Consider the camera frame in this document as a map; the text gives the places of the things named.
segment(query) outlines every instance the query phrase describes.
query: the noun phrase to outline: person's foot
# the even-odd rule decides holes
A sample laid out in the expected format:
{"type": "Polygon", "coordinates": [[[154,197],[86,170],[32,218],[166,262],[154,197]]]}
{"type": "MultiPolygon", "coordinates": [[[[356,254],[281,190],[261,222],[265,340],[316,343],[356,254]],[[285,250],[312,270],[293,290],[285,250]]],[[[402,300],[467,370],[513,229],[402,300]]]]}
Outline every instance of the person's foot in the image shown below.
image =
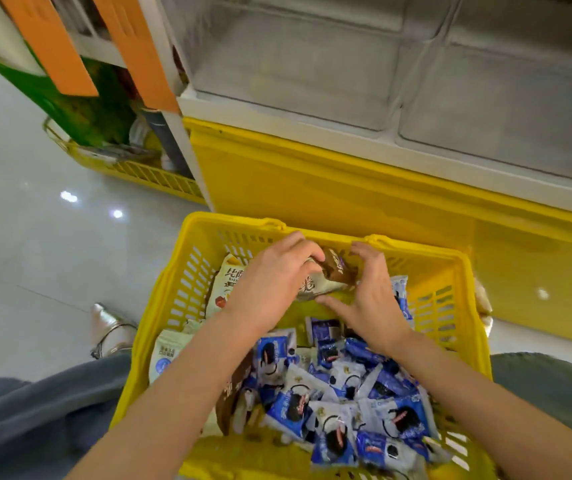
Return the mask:
{"type": "Polygon", "coordinates": [[[90,309],[92,316],[92,338],[97,345],[90,355],[99,359],[120,350],[131,349],[135,342],[137,326],[111,312],[100,303],[90,309]]]}

